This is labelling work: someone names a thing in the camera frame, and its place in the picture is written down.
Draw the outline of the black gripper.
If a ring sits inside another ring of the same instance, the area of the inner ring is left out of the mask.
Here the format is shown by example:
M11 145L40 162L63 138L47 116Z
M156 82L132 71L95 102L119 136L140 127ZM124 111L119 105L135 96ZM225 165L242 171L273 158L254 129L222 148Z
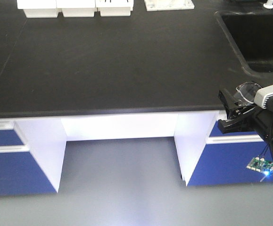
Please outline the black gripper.
M217 126L223 134L255 131L264 141L273 141L273 112L256 106L250 115L244 114L246 106L225 88L219 90L218 98L227 117L218 120Z

